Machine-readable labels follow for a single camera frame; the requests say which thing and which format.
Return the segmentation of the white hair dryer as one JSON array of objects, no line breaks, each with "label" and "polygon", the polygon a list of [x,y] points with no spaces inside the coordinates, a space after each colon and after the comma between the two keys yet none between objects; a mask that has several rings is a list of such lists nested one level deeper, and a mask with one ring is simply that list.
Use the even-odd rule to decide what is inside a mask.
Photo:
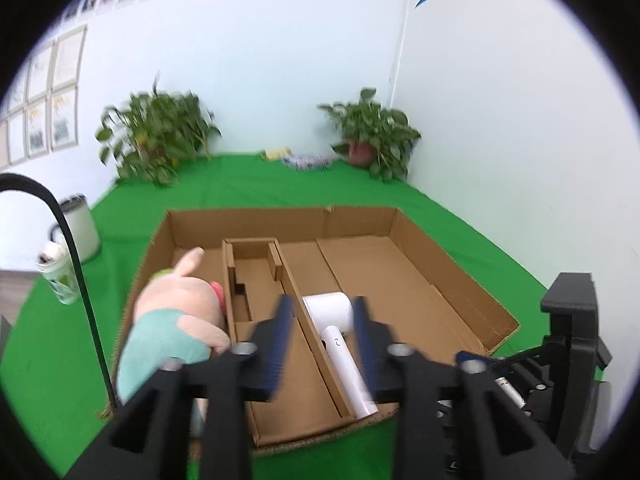
[{"label": "white hair dryer", "polygon": [[352,330],[352,303],[344,292],[303,297],[303,304],[320,336],[356,419],[375,414],[378,407],[363,382],[345,335]]}]

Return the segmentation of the large shallow cardboard tray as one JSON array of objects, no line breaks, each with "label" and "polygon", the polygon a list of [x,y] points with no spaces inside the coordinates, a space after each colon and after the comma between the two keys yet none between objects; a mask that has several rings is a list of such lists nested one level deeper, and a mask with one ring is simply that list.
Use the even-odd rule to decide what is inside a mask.
[{"label": "large shallow cardboard tray", "polygon": [[[192,248],[195,273],[224,286],[230,337],[240,341],[283,294],[367,299],[375,321],[434,361],[487,354],[518,321],[403,212],[385,207],[173,210],[157,227],[130,292]],[[271,402],[252,403],[255,451],[299,448],[359,427],[336,371],[302,307],[294,310],[282,378]]]}]

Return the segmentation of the left potted green plant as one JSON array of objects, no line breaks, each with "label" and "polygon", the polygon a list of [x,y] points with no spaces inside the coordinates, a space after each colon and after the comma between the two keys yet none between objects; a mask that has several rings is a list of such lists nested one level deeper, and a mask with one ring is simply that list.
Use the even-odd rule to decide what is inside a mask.
[{"label": "left potted green plant", "polygon": [[183,165],[212,156],[210,142],[220,136],[215,114],[195,93],[157,86],[130,94],[121,106],[105,107],[96,130],[99,160],[114,162],[117,180],[161,188],[177,182]]}]

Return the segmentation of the long narrow cardboard box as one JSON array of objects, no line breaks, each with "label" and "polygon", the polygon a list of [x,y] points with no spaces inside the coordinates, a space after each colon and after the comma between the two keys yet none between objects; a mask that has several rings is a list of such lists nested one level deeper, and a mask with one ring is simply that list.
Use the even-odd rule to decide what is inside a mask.
[{"label": "long narrow cardboard box", "polygon": [[221,245],[231,339],[258,347],[247,403],[256,448],[305,441],[356,420],[302,294],[275,238],[226,238]]}]

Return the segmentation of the pig plush toy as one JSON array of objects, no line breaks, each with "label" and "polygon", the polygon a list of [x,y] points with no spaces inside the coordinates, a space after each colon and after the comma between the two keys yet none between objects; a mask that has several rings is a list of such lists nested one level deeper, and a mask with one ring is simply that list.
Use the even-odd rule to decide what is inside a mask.
[{"label": "pig plush toy", "polygon": [[201,247],[186,252],[172,268],[154,274],[134,302],[117,365],[122,404],[167,360],[194,364],[229,350],[224,289],[194,275],[204,255]]}]

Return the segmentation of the yellow packet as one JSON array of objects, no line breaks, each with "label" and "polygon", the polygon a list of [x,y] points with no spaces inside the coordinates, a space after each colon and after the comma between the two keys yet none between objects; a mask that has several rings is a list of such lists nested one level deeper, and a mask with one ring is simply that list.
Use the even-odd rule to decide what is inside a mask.
[{"label": "yellow packet", "polygon": [[290,157],[291,155],[292,152],[289,148],[281,148],[280,150],[264,151],[262,153],[262,158],[273,162],[274,160],[281,160]]}]

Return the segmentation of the green table cloth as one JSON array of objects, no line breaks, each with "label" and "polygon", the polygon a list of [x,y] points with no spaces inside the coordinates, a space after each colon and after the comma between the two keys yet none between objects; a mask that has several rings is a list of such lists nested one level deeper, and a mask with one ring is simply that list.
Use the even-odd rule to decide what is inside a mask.
[{"label": "green table cloth", "polygon": [[[337,164],[296,171],[253,155],[226,155],[186,167],[170,188],[131,181],[93,208],[102,240],[84,275],[106,352],[112,352],[134,274],[169,209],[310,206],[401,209],[480,286],[520,329],[500,353],[536,346],[548,332],[544,285],[452,212],[401,182],[373,180]],[[23,304],[1,360],[1,385],[26,434],[57,474],[65,474],[102,429],[106,393],[82,304],[64,306],[44,281]]]}]

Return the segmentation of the potted green plant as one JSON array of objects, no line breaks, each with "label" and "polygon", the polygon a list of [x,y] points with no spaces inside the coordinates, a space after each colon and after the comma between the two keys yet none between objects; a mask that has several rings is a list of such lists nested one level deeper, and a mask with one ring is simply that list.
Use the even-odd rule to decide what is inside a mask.
[{"label": "potted green plant", "polygon": [[157,86],[130,94],[121,106],[105,107],[96,130],[99,160],[114,162],[117,180],[161,188],[177,182],[183,165],[212,156],[210,142],[220,136],[215,114],[195,93]]},{"label": "potted green plant", "polygon": [[405,181],[421,133],[402,110],[385,107],[375,97],[375,88],[363,87],[357,101],[321,103],[317,108],[340,134],[332,145],[335,154],[372,178]]}]

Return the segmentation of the white folding phone stand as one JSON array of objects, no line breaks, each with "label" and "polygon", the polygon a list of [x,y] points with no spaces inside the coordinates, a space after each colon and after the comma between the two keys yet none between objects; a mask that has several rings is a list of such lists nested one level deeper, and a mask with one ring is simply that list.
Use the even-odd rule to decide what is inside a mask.
[{"label": "white folding phone stand", "polygon": [[519,393],[518,390],[516,390],[505,377],[498,377],[496,379],[496,384],[514,402],[514,404],[518,408],[524,408],[526,402],[521,393]]}]

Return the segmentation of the right potted green plant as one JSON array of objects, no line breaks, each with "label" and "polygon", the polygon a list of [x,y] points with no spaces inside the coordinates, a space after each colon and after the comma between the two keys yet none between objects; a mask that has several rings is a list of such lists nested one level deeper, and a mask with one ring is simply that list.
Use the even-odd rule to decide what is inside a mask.
[{"label": "right potted green plant", "polygon": [[372,178],[405,181],[421,133],[402,110],[385,107],[375,97],[375,88],[363,87],[357,101],[321,103],[317,108],[340,134],[332,145],[335,154]]}]

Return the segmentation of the white green patterned cup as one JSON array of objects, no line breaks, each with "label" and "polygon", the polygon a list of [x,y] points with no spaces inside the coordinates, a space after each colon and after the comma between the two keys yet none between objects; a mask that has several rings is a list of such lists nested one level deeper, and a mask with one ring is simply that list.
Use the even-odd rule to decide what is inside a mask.
[{"label": "white green patterned cup", "polygon": [[36,258],[36,266],[61,304],[73,304],[79,288],[70,253],[64,244],[44,242]]}]

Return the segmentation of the white kettle black lid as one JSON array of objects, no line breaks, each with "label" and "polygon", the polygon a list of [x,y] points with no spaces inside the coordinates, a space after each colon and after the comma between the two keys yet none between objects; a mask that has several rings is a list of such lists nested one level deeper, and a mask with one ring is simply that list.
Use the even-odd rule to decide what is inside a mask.
[{"label": "white kettle black lid", "polygon": [[[76,194],[67,197],[60,203],[60,208],[73,235],[80,262],[91,260],[99,252],[101,241],[86,196]],[[51,264],[62,266],[70,261],[62,228],[57,223],[50,227],[48,239],[53,257]]]}]

